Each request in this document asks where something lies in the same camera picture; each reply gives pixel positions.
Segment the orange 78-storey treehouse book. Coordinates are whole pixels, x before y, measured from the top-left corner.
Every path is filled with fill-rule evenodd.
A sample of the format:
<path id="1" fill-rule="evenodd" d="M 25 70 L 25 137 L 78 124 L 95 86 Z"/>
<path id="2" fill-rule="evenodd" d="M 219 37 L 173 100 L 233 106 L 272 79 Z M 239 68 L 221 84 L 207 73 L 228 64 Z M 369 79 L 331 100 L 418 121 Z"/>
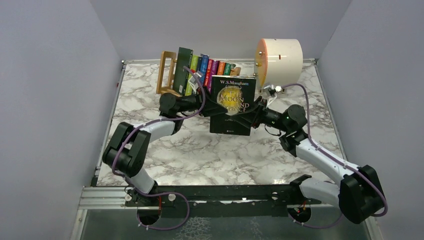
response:
<path id="1" fill-rule="evenodd" d="M 220 61 L 216 75 L 222 76 L 224 74 L 224 71 L 225 71 L 225 66 L 226 66 L 226 62 Z"/>

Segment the green 104-storey treehouse book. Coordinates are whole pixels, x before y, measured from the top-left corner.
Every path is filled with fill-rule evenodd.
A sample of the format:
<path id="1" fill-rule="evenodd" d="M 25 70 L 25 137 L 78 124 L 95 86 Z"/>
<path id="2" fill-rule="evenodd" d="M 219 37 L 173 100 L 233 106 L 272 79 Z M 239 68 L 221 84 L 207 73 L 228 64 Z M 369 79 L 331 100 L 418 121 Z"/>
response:
<path id="1" fill-rule="evenodd" d="M 224 72 L 223 72 L 223 75 L 224 75 L 224 76 L 229 76 L 229 75 L 231 74 L 231 69 L 232 69 L 232 64 L 231 64 L 231 63 L 226 62 L 226 63 L 225 63 L 225 66 L 224 66 Z"/>

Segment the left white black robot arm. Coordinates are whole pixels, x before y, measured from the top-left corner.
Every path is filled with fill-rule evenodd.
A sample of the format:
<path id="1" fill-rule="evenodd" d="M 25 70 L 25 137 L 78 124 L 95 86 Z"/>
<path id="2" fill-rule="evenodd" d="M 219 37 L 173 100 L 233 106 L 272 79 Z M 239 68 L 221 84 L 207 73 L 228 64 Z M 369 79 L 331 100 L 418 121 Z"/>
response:
<path id="1" fill-rule="evenodd" d="M 114 174 L 133 186 L 138 199 L 147 206 L 155 203 L 160 196 L 157 182 L 144 168 L 149 144 L 162 137 L 172 136 L 181 129 L 187 117 L 179 113 L 194 112 L 195 115 L 213 117 L 228 112 L 213 101 L 209 93 L 190 96 L 165 93 L 159 99 L 159 111 L 158 119 L 139 126 L 119 123 L 101 158 Z"/>

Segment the orange Huckleberry Finn book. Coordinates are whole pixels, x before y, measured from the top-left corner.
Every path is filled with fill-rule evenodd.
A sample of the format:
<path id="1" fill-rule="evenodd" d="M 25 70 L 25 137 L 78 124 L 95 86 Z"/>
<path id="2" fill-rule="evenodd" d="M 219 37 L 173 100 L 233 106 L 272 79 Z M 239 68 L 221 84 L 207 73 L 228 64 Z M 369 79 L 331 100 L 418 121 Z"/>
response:
<path id="1" fill-rule="evenodd" d="M 239 76 L 241 73 L 241 67 L 234 67 L 230 70 L 230 76 Z"/>

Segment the wooden book rack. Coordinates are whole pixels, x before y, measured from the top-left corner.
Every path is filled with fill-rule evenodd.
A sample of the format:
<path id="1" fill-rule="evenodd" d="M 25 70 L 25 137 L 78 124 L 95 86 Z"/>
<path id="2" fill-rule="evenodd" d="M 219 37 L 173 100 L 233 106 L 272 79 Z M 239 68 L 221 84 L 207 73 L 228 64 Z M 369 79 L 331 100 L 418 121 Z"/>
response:
<path id="1" fill-rule="evenodd" d="M 158 78 L 157 78 L 157 86 L 156 86 L 157 94 L 162 95 L 165 93 L 172 93 L 177 96 L 182 96 L 173 90 L 173 81 L 174 81 L 174 74 L 175 74 L 175 66 L 177 63 L 177 54 L 178 54 L 178 51 L 177 52 L 163 51 L 161 53 L 160 62 L 159 62 L 159 70 L 158 70 Z M 189 67 L 190 71 L 196 72 L 196 66 L 197 66 L 199 56 L 201 56 L 201 54 L 195 55 L 193 51 L 192 60 Z M 226 61 L 226 60 L 216 60 L 216 61 L 223 61 L 226 63 L 230 63 L 229 61 Z M 230 63 L 230 64 L 231 64 L 231 68 L 238 67 L 234 63 Z M 188 75 L 188 78 L 187 78 L 187 85 L 186 85 L 184 96 L 192 95 L 192 88 L 188 83 L 189 76 L 190 75 Z"/>

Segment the red 13-storey treehouse book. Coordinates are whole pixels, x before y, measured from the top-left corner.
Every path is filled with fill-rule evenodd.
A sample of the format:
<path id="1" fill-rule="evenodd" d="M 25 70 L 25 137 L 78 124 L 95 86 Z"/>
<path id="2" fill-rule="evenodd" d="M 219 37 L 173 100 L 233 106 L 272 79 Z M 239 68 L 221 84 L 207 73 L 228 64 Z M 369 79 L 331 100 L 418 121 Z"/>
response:
<path id="1" fill-rule="evenodd" d="M 204 81 L 203 81 L 203 86 L 204 87 L 208 87 L 209 86 L 209 82 L 210 82 L 211 74 L 212 74 L 213 64 L 214 64 L 214 60 L 213 59 L 209 59 L 208 60 L 208 64 L 207 64 L 206 73 L 204 75 Z"/>

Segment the blue sunset cover book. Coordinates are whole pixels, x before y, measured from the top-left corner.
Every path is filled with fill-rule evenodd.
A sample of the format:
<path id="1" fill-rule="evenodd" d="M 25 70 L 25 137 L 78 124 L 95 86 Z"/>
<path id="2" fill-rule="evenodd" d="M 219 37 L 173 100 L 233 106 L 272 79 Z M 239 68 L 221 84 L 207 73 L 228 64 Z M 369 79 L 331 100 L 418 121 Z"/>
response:
<path id="1" fill-rule="evenodd" d="M 203 85 L 205 82 L 205 77 L 206 77 L 206 72 L 208 69 L 208 64 L 209 64 L 209 58 L 210 56 L 207 54 L 201 54 L 201 62 L 200 62 L 200 67 L 199 67 L 199 71 L 201 72 L 202 76 L 200 78 L 200 83 Z"/>

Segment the purple 117-storey treehouse book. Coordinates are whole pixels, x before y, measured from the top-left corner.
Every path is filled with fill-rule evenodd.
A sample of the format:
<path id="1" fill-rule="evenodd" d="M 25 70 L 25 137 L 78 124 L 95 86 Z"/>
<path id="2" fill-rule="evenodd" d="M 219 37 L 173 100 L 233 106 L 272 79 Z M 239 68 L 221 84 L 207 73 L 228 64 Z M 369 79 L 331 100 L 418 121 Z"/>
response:
<path id="1" fill-rule="evenodd" d="M 210 72 L 208 74 L 208 81 L 207 81 L 207 89 L 208 89 L 209 92 L 211 92 L 211 88 L 212 88 L 212 76 L 217 74 L 219 65 L 220 65 L 219 60 L 213 60 L 212 61 L 212 65 L 211 65 L 211 68 L 210 68 Z"/>

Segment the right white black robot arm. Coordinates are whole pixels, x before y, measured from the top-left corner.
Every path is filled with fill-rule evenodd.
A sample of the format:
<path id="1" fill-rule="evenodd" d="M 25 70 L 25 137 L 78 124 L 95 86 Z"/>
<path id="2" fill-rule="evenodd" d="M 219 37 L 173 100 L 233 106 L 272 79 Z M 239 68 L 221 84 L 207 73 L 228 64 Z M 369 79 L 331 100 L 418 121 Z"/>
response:
<path id="1" fill-rule="evenodd" d="M 303 130 L 308 124 L 308 111 L 298 104 L 290 105 L 280 113 L 267 107 L 259 97 L 249 110 L 231 118 L 247 128 L 256 129 L 261 124 L 284 134 L 279 137 L 284 151 L 319 169 L 334 183 L 311 176 L 296 180 L 289 190 L 289 199 L 300 204 L 315 199 L 337 207 L 342 215 L 354 224 L 368 217 L 381 217 L 388 211 L 388 203 L 374 168 L 360 167 L 328 152 Z"/>

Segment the black bottom book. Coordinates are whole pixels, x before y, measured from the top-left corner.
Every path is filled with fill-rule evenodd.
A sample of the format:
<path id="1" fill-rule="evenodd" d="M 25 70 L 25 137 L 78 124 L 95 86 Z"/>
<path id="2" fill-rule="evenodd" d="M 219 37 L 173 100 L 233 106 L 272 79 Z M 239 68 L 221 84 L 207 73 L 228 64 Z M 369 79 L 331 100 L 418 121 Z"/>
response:
<path id="1" fill-rule="evenodd" d="M 211 99 L 226 109 L 210 117 L 209 132 L 214 134 L 249 136 L 251 128 L 232 119 L 247 111 L 255 101 L 256 79 L 252 76 L 213 75 Z"/>

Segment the dark green forest cover book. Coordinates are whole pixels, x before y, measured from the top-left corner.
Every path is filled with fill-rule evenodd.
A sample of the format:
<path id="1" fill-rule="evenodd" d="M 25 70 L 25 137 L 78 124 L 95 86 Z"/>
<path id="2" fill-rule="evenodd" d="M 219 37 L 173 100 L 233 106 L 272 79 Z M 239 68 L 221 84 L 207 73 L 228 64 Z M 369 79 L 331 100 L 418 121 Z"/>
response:
<path id="1" fill-rule="evenodd" d="M 189 68 L 191 66 L 192 57 L 192 49 L 179 47 L 172 89 L 181 96 L 185 95 L 189 75 L 188 71 L 185 70 L 185 67 Z"/>

